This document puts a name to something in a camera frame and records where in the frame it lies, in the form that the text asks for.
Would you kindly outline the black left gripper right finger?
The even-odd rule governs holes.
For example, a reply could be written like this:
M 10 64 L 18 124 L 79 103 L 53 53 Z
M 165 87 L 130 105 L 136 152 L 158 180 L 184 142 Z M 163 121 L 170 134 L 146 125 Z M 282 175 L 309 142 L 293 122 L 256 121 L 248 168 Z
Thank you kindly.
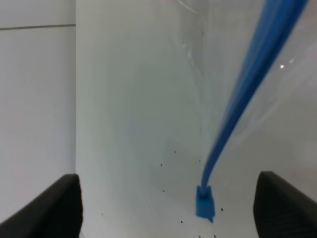
M 274 172 L 261 172 L 253 215 L 260 238 L 315 238 L 317 203 Z

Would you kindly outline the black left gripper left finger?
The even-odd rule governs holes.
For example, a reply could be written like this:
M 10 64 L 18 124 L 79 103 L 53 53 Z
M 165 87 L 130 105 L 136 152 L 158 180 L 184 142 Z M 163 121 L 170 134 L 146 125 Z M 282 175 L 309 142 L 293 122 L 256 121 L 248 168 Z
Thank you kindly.
M 21 210 L 0 224 L 2 238 L 78 238 L 83 224 L 80 179 L 59 178 Z

